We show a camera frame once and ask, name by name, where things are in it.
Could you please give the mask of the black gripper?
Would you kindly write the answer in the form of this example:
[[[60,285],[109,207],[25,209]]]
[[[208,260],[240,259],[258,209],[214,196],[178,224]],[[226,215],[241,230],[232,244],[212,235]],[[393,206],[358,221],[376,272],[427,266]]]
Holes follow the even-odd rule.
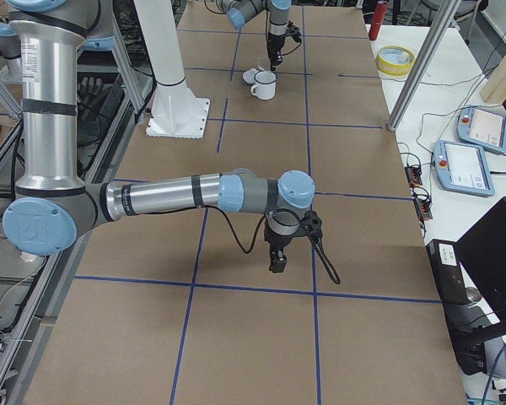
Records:
[[[282,260],[284,258],[284,247],[289,245],[293,238],[303,237],[304,232],[300,229],[291,235],[280,235],[270,228],[269,225],[264,229],[264,240],[269,244],[269,255],[272,260]]]
[[[285,35],[274,35],[268,33],[266,37],[266,51],[269,60],[269,69],[274,70],[283,62],[281,53],[285,45]]]

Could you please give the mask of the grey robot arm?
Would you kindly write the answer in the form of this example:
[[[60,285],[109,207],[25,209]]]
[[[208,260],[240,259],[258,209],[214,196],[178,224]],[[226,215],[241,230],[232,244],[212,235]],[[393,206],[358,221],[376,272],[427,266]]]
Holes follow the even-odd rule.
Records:
[[[227,15],[229,22],[237,29],[243,28],[253,18],[266,12],[266,52],[270,69],[275,71],[283,62],[283,47],[291,36],[292,22],[288,19],[291,0],[215,1],[219,12]]]
[[[249,170],[161,182],[86,184],[77,166],[77,60],[83,44],[108,27],[108,1],[12,1],[9,23],[20,40],[24,173],[2,227],[19,250],[49,256],[105,223],[141,214],[215,207],[266,216],[272,260],[304,234],[301,219],[315,195],[313,179],[290,170],[277,179]]]

